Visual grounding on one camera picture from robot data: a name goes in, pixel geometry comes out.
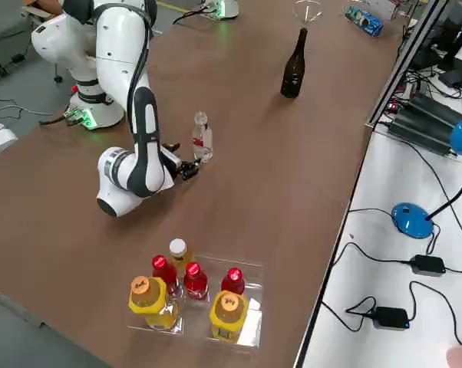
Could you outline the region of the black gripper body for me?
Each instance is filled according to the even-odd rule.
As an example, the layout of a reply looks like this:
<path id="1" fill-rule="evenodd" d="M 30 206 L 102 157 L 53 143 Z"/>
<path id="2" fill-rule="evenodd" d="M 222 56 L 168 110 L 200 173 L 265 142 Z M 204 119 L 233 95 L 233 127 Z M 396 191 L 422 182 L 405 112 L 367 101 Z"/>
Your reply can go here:
<path id="1" fill-rule="evenodd" d="M 178 161 L 172 164 L 171 176 L 176 179 L 180 176 L 184 181 L 188 180 L 187 170 L 189 169 L 189 163 L 185 161 Z"/>

